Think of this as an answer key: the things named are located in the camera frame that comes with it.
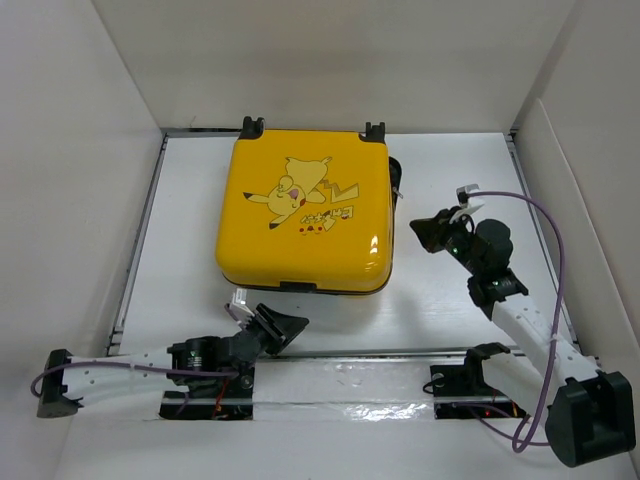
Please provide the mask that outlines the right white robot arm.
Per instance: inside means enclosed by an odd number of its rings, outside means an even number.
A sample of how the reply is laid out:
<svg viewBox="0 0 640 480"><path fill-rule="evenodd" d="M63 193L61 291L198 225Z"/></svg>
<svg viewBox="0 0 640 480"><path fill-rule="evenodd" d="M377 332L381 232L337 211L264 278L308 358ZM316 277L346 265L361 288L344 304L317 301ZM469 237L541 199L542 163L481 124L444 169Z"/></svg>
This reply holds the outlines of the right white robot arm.
<svg viewBox="0 0 640 480"><path fill-rule="evenodd" d="M462 381L474 393L496 389L544 426L556 457L577 467L636 446L632 387L619 372L606 373L564 338L535 305L509 263L511 231L487 219L473 229L459 208L415 219L410 227L429 253L445 251L469 273L473 303L525 354L519 361L503 345L471 349Z"/></svg>

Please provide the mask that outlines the yellow hard-shell suitcase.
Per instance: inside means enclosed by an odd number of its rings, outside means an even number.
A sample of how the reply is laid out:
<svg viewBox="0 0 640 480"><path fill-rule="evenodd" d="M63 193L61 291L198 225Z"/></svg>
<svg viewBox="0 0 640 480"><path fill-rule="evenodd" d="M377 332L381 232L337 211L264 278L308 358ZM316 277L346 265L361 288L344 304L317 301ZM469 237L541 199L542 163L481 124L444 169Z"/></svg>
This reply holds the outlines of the yellow hard-shell suitcase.
<svg viewBox="0 0 640 480"><path fill-rule="evenodd" d="M361 132L292 130L245 117L219 218L222 275L264 290L380 291L393 268L401 178L382 122Z"/></svg>

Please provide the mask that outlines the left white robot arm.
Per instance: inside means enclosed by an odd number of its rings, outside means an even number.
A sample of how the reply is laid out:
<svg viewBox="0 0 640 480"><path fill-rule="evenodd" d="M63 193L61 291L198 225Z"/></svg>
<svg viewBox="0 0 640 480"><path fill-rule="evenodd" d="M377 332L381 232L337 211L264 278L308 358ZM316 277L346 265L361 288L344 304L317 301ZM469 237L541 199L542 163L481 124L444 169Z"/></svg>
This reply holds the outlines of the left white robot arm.
<svg viewBox="0 0 640 480"><path fill-rule="evenodd" d="M180 405L161 409L166 419L249 417L245 407L256 362L281 354L309 321L262 303L249 307L243 300L230 301L225 310L239 326L231 336L189 338L164 349L100 358L51 351L30 385L37 417L71 417L100 401L148 392L181 399Z"/></svg>

